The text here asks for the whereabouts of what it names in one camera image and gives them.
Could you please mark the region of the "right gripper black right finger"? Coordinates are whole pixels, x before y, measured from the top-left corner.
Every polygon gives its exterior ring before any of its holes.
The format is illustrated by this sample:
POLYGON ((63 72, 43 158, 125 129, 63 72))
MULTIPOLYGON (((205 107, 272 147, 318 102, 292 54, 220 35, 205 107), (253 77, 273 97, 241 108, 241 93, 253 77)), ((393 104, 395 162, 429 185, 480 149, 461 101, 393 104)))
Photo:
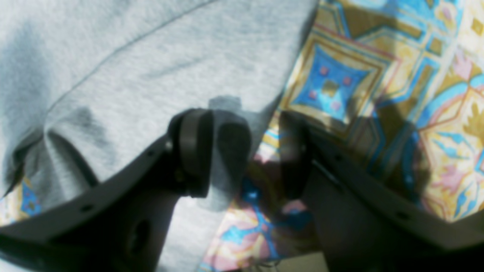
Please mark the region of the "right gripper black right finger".
POLYGON ((301 200, 331 272, 482 272, 483 212, 448 223, 377 183, 304 115, 282 111, 284 193, 301 200))

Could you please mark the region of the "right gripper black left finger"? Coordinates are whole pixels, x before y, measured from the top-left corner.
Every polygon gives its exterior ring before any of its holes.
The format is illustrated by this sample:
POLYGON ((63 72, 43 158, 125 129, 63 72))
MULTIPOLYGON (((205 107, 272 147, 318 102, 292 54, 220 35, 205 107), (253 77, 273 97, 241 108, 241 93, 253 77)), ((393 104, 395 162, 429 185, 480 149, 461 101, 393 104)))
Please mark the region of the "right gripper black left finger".
POLYGON ((205 198, 213 146, 247 121, 224 110, 175 115, 165 135, 108 181, 28 220, 1 228, 1 261, 26 272, 154 272, 177 201, 205 198))

